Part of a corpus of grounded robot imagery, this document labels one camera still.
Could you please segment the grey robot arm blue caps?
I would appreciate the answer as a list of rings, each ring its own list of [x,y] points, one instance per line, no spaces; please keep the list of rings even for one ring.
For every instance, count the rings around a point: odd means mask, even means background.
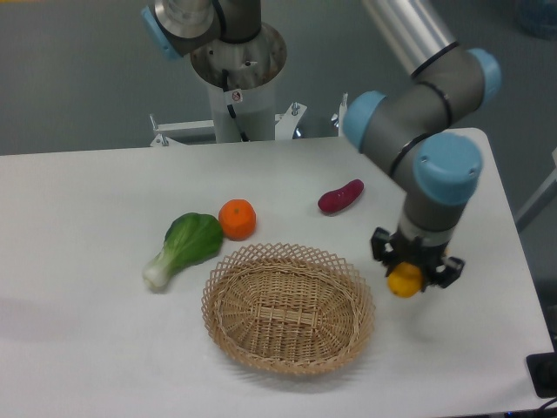
[[[462,48],[427,1],[368,1],[366,9],[413,80],[397,98],[360,95],[339,121],[353,147],[406,193],[397,229],[373,233],[372,255],[390,285],[409,265],[422,287],[448,287],[465,263],[446,249],[482,170],[479,148],[450,128],[498,92],[500,67],[484,50]],[[216,93],[218,141],[277,137],[272,101],[253,96],[283,70],[286,47],[263,23],[260,2],[155,1],[141,16],[163,54],[188,57]]]

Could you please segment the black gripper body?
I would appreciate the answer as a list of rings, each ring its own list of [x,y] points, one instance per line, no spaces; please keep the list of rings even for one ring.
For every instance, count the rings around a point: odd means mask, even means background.
[[[446,248],[453,237],[453,229],[433,232],[411,224],[406,228],[399,226],[392,234],[396,235],[393,247],[397,252],[397,265],[406,262],[420,268],[447,257]]]

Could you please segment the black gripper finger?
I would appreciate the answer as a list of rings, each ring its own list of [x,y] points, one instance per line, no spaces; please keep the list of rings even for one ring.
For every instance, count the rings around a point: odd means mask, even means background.
[[[421,292],[424,293],[428,287],[449,287],[461,276],[464,266],[465,261],[456,257],[442,257],[434,263],[421,266]]]
[[[373,259],[384,266],[386,269],[386,277],[388,277],[397,266],[397,252],[393,247],[395,238],[395,234],[388,232],[382,227],[377,227],[370,239]]]

